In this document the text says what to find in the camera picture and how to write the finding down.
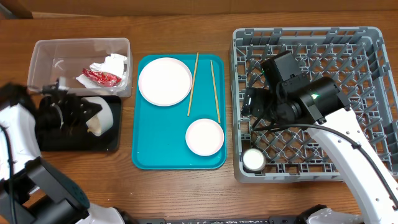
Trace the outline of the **cooked white rice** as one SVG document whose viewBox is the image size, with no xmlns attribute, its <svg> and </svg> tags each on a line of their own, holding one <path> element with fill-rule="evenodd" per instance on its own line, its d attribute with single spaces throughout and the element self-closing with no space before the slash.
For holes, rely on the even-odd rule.
<svg viewBox="0 0 398 224">
<path fill-rule="evenodd" d="M 100 120 L 97 117 L 92 117 L 86 122 L 88 132 L 93 133 L 95 136 L 102 135 Z"/>
</svg>

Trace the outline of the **grey bowl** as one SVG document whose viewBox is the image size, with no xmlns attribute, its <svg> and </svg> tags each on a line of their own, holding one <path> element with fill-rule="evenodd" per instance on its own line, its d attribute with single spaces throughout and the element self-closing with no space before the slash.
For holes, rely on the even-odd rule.
<svg viewBox="0 0 398 224">
<path fill-rule="evenodd" d="M 102 134 L 104 134 L 107 130 L 109 130 L 113 126 L 113 114 L 111 108 L 109 107 L 108 103 L 99 96 L 92 96 L 92 97 L 85 97 L 85 100 L 88 100 L 92 103 L 98 103 L 102 106 L 102 110 L 94 115 L 97 117 L 101 124 Z"/>
</svg>

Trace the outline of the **red snack wrapper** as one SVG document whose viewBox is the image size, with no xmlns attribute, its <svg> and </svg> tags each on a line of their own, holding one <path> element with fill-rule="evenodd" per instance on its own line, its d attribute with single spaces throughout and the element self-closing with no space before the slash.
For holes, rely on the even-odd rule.
<svg viewBox="0 0 398 224">
<path fill-rule="evenodd" d="M 122 80 L 116 75 L 107 72 L 95 72 L 86 68 L 82 72 L 86 78 L 103 87 L 117 86 Z"/>
</svg>

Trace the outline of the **white napkin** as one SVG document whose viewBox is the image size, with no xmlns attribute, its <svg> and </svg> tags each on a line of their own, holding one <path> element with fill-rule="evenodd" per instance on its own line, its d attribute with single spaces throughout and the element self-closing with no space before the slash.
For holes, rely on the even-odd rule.
<svg viewBox="0 0 398 224">
<path fill-rule="evenodd" d="M 126 82 L 127 71 L 125 71 L 125 66 L 127 65 L 127 57 L 120 54 L 110 54 L 105 57 L 103 63 L 92 63 L 87 69 L 95 71 L 95 72 L 107 72 L 117 77 L 121 78 L 121 82 L 117 86 L 121 86 Z M 102 88 L 96 84 L 95 82 L 89 80 L 83 75 L 83 72 L 80 76 L 76 77 L 76 80 L 79 81 L 86 88 Z"/>
</svg>

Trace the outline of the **white cup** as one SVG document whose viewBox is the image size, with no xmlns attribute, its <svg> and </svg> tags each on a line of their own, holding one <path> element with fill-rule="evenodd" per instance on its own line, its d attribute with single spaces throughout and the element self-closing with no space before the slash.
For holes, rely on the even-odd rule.
<svg viewBox="0 0 398 224">
<path fill-rule="evenodd" d="M 251 172 L 259 172 L 265 168 L 266 158 L 259 149 L 248 149 L 243 153 L 243 166 Z"/>
</svg>

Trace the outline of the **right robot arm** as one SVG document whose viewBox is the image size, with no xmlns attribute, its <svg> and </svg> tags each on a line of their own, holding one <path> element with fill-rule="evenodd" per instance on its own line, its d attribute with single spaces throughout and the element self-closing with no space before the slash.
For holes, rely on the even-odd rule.
<svg viewBox="0 0 398 224">
<path fill-rule="evenodd" d="M 356 199 L 361 223 L 397 223 L 397 181 L 366 139 L 343 90 L 330 77 L 311 81 L 291 52 L 261 63 L 268 87 L 247 87 L 241 113 L 253 131 L 306 130 L 326 151 Z"/>
</svg>

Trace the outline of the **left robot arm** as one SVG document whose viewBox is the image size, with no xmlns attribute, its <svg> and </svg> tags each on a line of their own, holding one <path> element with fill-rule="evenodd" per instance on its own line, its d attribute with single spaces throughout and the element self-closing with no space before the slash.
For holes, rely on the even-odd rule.
<svg viewBox="0 0 398 224">
<path fill-rule="evenodd" d="M 9 223 L 137 223 L 125 211 L 91 203 L 84 191 L 49 164 L 40 148 L 81 148 L 114 126 L 113 96 L 77 96 L 59 83 L 38 91 L 1 87 L 1 216 Z"/>
</svg>

